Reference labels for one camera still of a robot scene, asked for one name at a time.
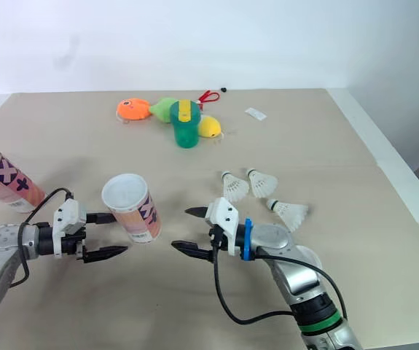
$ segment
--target yellow duck toy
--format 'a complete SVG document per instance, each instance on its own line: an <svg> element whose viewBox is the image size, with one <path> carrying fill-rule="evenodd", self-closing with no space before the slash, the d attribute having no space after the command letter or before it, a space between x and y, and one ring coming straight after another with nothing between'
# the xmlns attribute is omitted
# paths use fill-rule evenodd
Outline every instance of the yellow duck toy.
<svg viewBox="0 0 419 350"><path fill-rule="evenodd" d="M200 124L197 126L197 133L201 137L213 138L222 132L221 123L210 115L202 115Z"/></svg>

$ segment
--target white wall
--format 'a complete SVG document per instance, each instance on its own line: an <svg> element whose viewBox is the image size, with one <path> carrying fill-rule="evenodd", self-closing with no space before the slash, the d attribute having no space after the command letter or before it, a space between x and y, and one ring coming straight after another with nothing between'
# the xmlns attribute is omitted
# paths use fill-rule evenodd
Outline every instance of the white wall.
<svg viewBox="0 0 419 350"><path fill-rule="evenodd" d="M414 164L416 82L419 0L0 0L0 93L350 85Z"/></svg>
<svg viewBox="0 0 419 350"><path fill-rule="evenodd" d="M348 76L357 101L410 167L419 167L419 1L394 1L380 37Z"/></svg>

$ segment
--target beige tabletop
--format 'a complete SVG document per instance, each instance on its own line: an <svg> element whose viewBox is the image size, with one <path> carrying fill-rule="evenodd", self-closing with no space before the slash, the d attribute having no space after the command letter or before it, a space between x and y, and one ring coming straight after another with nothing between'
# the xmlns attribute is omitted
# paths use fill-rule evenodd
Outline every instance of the beige tabletop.
<svg viewBox="0 0 419 350"><path fill-rule="evenodd" d="M243 176L246 167L279 178L276 198L310 206L294 237L318 253L340 286L363 347L418 342L419 226L328 93L228 91L205 105L224 138L201 139L193 149L178 148L172 127L155 117L128 125L115 118L124 98L155 103L199 95L17 94L0 108L0 151L47 192L68 187L88 210L104 211L107 179L137 173L163 223L155 242L134 244L107 261L46 256L30 262L30 279L0 305L0 349L303 349L290 317L250 326L230 321L211 264L170 245L207 242L208 226L184 210L222 194L220 171ZM250 106L267 119L245 114ZM35 221L52 222L60 202L53 200ZM251 195L236 206L242 218L281 222ZM0 224L24 218L0 203ZM118 224L87 231L91 249L130 244ZM220 256L222 289L238 316L286 309L263 262Z"/></svg>

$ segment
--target scissors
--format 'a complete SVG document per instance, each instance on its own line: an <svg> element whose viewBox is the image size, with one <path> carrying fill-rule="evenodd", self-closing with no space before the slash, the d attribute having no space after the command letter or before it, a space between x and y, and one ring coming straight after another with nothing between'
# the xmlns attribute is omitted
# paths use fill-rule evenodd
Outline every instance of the scissors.
<svg viewBox="0 0 419 350"><path fill-rule="evenodd" d="M203 104L207 102L215 102L220 99L219 93L211 92L210 90L207 90L204 94L202 94L197 99L197 104L200 107L200 110L203 110Z"/></svg>

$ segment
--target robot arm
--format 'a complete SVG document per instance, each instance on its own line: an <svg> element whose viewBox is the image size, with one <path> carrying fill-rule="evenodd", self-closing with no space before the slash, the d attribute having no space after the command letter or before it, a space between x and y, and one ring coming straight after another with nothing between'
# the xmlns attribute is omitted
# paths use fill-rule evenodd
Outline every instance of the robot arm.
<svg viewBox="0 0 419 350"><path fill-rule="evenodd" d="M60 258L63 254L75 254L78 260L91 263L109 259L127 249L126 246L107 246L94 252L87 251L85 224L115 221L109 213L86 214L77 201L68 199L55 212L54 219L53 227L47 222L24 225L21 235L26 260L36 259L39 255L54 254ZM21 264L17 244L19 228L19 224L0 226L0 302Z"/></svg>
<svg viewBox="0 0 419 350"><path fill-rule="evenodd" d="M276 224L252 226L249 219L245 225L239 225L237 210L224 198L217 199L208 208L188 209L187 213L204 217L212 226L213 251L199 249L197 244L186 241L174 241L172 246L190 257L210 262L217 256L215 249L227 250L232 256L240 253L242 260L265 260L290 306L308 350L362 350L346 315L345 318L340 315L317 273L308 267L312 266L311 262L298 249L285 227Z"/></svg>

